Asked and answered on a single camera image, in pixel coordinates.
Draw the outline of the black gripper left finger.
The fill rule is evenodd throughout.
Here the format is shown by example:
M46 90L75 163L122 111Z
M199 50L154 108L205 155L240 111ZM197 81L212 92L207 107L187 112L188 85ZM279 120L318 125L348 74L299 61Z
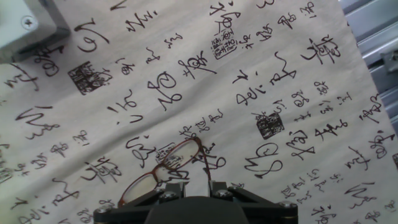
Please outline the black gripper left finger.
M144 223L155 206L185 197L185 182L166 184L118 208L103 205L94 211L94 224Z

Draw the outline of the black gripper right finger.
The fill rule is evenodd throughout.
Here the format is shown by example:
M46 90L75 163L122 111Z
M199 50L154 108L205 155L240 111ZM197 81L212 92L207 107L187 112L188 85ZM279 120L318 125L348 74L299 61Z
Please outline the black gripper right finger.
M241 187L209 181L209 196L225 200L243 210L249 223L298 224L298 205L288 200L271 202Z

